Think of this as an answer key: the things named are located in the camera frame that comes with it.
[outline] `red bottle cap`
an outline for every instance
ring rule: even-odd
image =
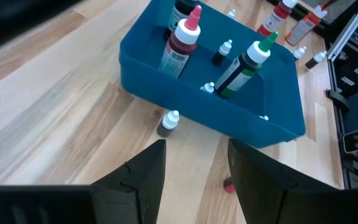
[[[185,27],[189,30],[196,30],[201,16],[201,6],[197,5],[190,13],[185,22]]]

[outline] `red dropper bottle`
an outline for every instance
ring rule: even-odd
[[[291,14],[292,8],[296,6],[296,0],[282,0],[275,7],[269,17],[260,25],[258,33],[269,36],[276,32],[284,20]]]
[[[201,29],[198,25],[201,6],[196,6],[187,19],[181,19],[175,32],[172,32],[160,62],[159,69],[178,78],[190,55],[197,47]]]

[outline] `small black bottle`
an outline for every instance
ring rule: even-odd
[[[327,51],[320,52],[316,54],[312,59],[310,59],[308,62],[306,62],[305,66],[308,69],[312,69],[314,66],[316,66],[318,63],[323,61],[323,59],[326,57]]]
[[[179,122],[179,112],[169,111],[164,115],[160,124],[157,127],[157,134],[163,138],[168,137]]]
[[[222,46],[219,48],[219,50],[214,54],[214,57],[212,57],[212,63],[216,66],[220,66],[223,63],[224,58],[226,58],[226,55],[229,54],[231,49],[231,40],[226,41],[222,44]]]
[[[166,39],[169,38],[171,32],[175,31],[178,22],[181,19],[186,19],[197,4],[198,0],[176,0],[167,23],[167,27],[165,28],[164,37]]]

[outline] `paint bottle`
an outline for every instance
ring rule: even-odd
[[[167,27],[165,28],[164,37],[169,38],[175,31],[181,19],[187,19],[190,13],[197,6],[198,0],[176,0],[173,6],[171,16],[169,17]]]
[[[291,45],[296,45],[321,22],[321,19],[326,16],[327,13],[327,10],[323,10],[321,6],[317,6],[313,12],[309,12],[292,28],[291,32],[285,36],[285,40]]]
[[[215,82],[215,92],[223,98],[229,98],[239,90],[270,57],[270,48],[277,38],[274,32],[263,41],[255,41],[246,52],[242,53],[227,68],[223,75]]]
[[[232,43],[232,40],[228,40],[220,46],[219,50],[214,54],[214,57],[212,57],[212,63],[214,65],[220,66],[223,63],[226,55],[230,52]]]
[[[269,17],[260,25],[257,30],[258,33],[265,37],[278,30],[284,20],[291,14],[292,8],[296,6],[298,2],[296,0],[282,0],[276,7]]]
[[[179,118],[177,110],[166,113],[157,127],[157,134],[163,138],[168,137],[178,125]]]
[[[236,18],[236,10],[233,9],[230,12],[228,12],[226,15],[229,16],[232,19],[235,19]]]
[[[210,93],[212,94],[214,92],[214,87],[215,87],[215,84],[213,82],[210,82],[210,83],[205,83],[201,88],[200,90],[203,90],[207,93]]]
[[[165,46],[159,69],[168,75],[178,78],[190,55],[197,47],[201,29],[198,26],[201,6],[196,6],[187,19],[179,21]]]
[[[307,49],[306,46],[300,47],[292,53],[292,55],[295,57],[295,61],[297,61],[299,58],[301,58],[305,54],[306,49]]]
[[[308,69],[312,69],[314,66],[316,66],[318,63],[323,61],[323,59],[326,57],[327,51],[320,52],[316,54],[312,59],[310,59],[308,62],[306,62],[305,66]]]

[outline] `light wood grain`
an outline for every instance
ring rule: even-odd
[[[87,0],[0,47],[0,184],[89,184],[159,139],[165,110],[120,86],[119,43],[149,0]],[[273,5],[263,0],[207,0],[257,29]],[[303,65],[325,49],[308,34],[298,45],[277,43],[297,61],[305,136],[261,149],[266,155],[343,188],[327,61]],[[227,140],[181,118],[167,138],[167,167],[158,223],[245,223],[229,175]]]

